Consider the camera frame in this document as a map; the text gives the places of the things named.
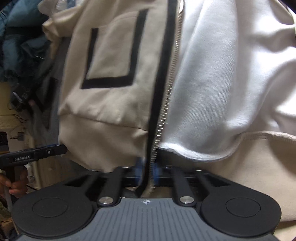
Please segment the person's left hand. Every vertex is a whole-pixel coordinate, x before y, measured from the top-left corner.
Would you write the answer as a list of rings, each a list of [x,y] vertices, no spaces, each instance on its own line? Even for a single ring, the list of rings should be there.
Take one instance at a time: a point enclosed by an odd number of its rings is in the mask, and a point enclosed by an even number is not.
[[[21,172],[18,180],[13,183],[11,183],[5,174],[1,173],[1,197],[5,198],[5,187],[7,187],[9,189],[9,193],[16,198],[21,198],[27,193],[27,184],[29,183],[28,171],[25,166],[21,166],[20,170]]]

